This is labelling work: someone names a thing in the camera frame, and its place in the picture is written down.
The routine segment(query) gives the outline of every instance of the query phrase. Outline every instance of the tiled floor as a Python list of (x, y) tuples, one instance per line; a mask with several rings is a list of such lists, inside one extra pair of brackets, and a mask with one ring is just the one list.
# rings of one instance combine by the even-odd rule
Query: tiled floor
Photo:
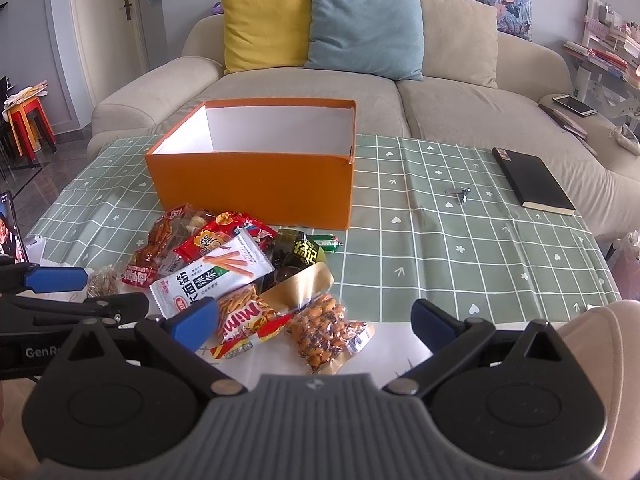
[(9, 189), (14, 196), (15, 215), (20, 232), (24, 236), (65, 186), (87, 165), (86, 146), (91, 139), (89, 128), (56, 136), (56, 153), (44, 146), (37, 154), (35, 168), (30, 168), (25, 158), (9, 160), (6, 182), (0, 189)]

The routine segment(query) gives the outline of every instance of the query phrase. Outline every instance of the person on phone screen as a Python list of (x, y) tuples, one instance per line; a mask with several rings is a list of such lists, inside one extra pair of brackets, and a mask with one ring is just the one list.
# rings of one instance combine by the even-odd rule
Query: person on phone screen
[(24, 260), (20, 239), (17, 233), (12, 230), (2, 212), (0, 212), (0, 253), (6, 256), (13, 256), (16, 262)]

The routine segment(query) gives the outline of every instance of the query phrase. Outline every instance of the white snack package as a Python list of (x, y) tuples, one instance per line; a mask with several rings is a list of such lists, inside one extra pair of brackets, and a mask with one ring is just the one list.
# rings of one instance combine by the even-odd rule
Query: white snack package
[(202, 298), (220, 298), (273, 270), (270, 261), (242, 229), (192, 264), (157, 280), (150, 290), (160, 312), (170, 318)]

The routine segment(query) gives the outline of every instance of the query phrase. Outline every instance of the door handle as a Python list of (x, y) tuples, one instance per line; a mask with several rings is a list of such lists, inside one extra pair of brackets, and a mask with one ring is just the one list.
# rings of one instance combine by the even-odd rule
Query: door handle
[(124, 0), (124, 10), (127, 13), (127, 21), (130, 22), (131, 21), (131, 6), (132, 4), (129, 3), (129, 0)]

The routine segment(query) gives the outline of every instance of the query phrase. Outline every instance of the phone screen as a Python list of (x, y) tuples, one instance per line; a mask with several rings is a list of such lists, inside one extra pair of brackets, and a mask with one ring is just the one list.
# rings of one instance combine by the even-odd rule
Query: phone screen
[(22, 237), (15, 221), (11, 192), (0, 194), (0, 254), (12, 256), (17, 263), (27, 261)]
[(589, 105), (586, 105), (582, 101), (578, 101), (578, 99), (571, 96), (560, 97), (560, 98), (554, 99), (554, 101), (571, 108), (571, 110), (574, 110), (579, 114), (596, 111), (593, 108), (591, 108)]

